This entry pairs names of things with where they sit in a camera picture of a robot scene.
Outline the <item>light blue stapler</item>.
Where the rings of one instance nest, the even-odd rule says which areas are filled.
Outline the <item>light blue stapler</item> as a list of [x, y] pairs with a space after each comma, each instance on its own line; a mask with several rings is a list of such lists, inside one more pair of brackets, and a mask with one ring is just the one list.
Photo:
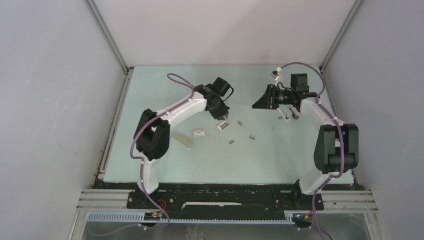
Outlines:
[[280, 114], [279, 119], [284, 119], [285, 121], [290, 121], [291, 120], [291, 117], [288, 116], [281, 108], [277, 108], [277, 111]]

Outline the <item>beige brown stapler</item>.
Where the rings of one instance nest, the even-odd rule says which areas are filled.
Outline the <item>beige brown stapler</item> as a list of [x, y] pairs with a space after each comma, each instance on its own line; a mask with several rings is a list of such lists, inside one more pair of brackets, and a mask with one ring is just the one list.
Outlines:
[[300, 117], [300, 112], [294, 106], [290, 107], [289, 109], [292, 112], [292, 118], [298, 120]]

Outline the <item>staple tray box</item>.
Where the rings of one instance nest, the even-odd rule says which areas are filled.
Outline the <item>staple tray box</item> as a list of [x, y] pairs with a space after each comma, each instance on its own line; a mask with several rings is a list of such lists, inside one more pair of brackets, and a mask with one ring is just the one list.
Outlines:
[[228, 121], [228, 120], [223, 120], [221, 123], [219, 123], [219, 124], [217, 125], [217, 128], [218, 128], [220, 131], [222, 131], [222, 130], [224, 130], [225, 128], [227, 128], [228, 126], [230, 126], [230, 125], [231, 125], [230, 121]]

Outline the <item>olive green stapler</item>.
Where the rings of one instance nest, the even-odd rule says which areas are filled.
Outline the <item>olive green stapler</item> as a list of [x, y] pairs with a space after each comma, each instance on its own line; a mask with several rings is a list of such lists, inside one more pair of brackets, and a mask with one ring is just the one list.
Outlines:
[[174, 133], [173, 139], [179, 142], [180, 144], [184, 145], [188, 149], [193, 147], [193, 142], [187, 137], [181, 135], [180, 133]]

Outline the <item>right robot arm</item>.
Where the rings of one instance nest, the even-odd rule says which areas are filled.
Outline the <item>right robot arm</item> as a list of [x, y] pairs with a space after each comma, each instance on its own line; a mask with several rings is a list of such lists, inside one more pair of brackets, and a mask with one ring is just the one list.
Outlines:
[[307, 117], [317, 129], [313, 152], [314, 167], [299, 181], [299, 189], [291, 194], [291, 204], [304, 209], [311, 196], [331, 179], [340, 178], [359, 163], [359, 129], [353, 123], [340, 120], [323, 105], [318, 93], [310, 91], [305, 73], [292, 74], [290, 86], [281, 83], [281, 75], [272, 72], [274, 84], [268, 84], [253, 109], [277, 110], [281, 105], [291, 108], [292, 116]]

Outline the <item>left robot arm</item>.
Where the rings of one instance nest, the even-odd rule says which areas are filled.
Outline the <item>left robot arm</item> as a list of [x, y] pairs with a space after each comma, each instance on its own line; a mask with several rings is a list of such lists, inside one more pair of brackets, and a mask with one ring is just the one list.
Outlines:
[[164, 109], [144, 110], [130, 146], [130, 157], [141, 163], [137, 185], [142, 192], [138, 201], [145, 208], [153, 208], [158, 202], [158, 194], [154, 191], [159, 186], [159, 160], [169, 150], [171, 130], [203, 111], [209, 112], [215, 120], [226, 120], [230, 109], [226, 100], [234, 93], [230, 83], [221, 77], [213, 83], [197, 86], [175, 73], [167, 74], [167, 78], [187, 87], [189, 95]]

